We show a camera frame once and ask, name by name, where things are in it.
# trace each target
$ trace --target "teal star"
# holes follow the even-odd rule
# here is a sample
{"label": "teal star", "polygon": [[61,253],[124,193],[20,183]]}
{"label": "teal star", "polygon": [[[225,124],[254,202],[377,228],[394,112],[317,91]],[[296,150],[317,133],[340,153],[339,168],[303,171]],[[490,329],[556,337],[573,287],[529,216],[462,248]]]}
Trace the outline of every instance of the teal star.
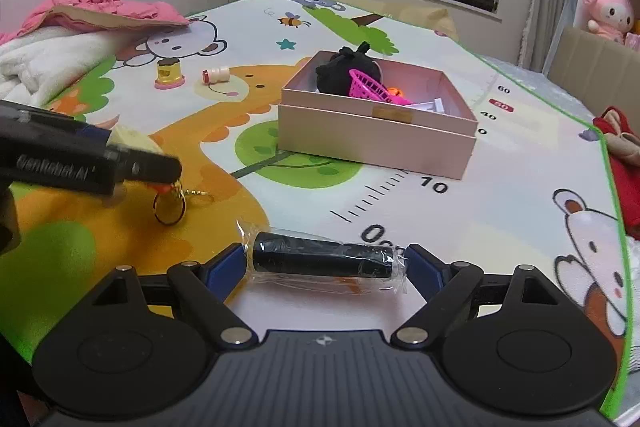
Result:
{"label": "teal star", "polygon": [[297,42],[291,42],[287,39],[284,39],[283,41],[280,42],[276,42],[276,44],[280,45],[280,49],[281,50],[295,50],[294,46],[296,44],[298,44]]}

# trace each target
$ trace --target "keyring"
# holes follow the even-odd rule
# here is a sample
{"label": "keyring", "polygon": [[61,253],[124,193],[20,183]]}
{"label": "keyring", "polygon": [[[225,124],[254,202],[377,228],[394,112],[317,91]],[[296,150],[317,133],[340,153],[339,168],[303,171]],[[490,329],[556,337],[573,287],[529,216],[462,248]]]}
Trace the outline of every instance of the keyring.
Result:
{"label": "keyring", "polygon": [[[177,198],[180,200],[182,207],[180,209],[180,215],[177,217],[177,219],[174,219],[173,221],[164,221],[158,216],[158,200],[161,196],[166,197],[169,195],[177,196]],[[165,225],[167,227],[176,225],[182,220],[186,211],[187,211],[187,200],[184,197],[184,192],[182,190],[178,190],[174,188],[171,192],[168,192],[166,194],[156,194],[156,197],[154,198],[154,217],[158,220],[158,223],[161,223],[162,225]]]}

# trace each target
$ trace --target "metal ring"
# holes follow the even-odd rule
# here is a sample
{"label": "metal ring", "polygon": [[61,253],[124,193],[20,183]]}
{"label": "metal ring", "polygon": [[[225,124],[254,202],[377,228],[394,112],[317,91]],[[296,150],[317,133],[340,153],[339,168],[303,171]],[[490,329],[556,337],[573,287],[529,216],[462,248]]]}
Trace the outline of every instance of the metal ring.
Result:
{"label": "metal ring", "polygon": [[178,219],[176,219],[175,221],[171,221],[171,222],[167,222],[167,221],[163,221],[162,219],[160,219],[158,217],[158,211],[156,210],[156,204],[158,203],[158,198],[161,196],[160,194],[156,194],[156,197],[154,198],[154,217],[158,220],[158,223],[161,223],[162,225],[165,225],[166,227],[170,227],[172,225],[176,225],[177,223],[180,222],[180,220],[184,217],[184,213],[187,211],[187,200],[184,197],[184,194],[182,193],[182,191],[180,191],[180,199],[182,200],[182,210],[180,211],[180,216],[178,216]]}

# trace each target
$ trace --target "metal screw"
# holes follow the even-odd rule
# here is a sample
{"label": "metal screw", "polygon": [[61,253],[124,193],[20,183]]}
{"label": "metal screw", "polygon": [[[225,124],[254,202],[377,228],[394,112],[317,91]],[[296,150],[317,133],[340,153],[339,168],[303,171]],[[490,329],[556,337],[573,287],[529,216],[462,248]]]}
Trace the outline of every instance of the metal screw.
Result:
{"label": "metal screw", "polygon": [[251,340],[252,332],[247,328],[226,328],[220,338],[227,344],[245,344]]}
{"label": "metal screw", "polygon": [[405,344],[420,344],[429,338],[429,333],[422,328],[409,327],[398,330],[396,337]]}

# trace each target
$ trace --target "pink plush toy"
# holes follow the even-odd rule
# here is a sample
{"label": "pink plush toy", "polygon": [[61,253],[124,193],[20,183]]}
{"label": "pink plush toy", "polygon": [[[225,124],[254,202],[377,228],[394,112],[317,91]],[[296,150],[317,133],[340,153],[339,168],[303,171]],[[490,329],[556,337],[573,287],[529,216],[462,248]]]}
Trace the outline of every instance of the pink plush toy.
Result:
{"label": "pink plush toy", "polygon": [[624,44],[626,33],[634,24],[634,8],[629,0],[582,0],[591,20],[591,33]]}

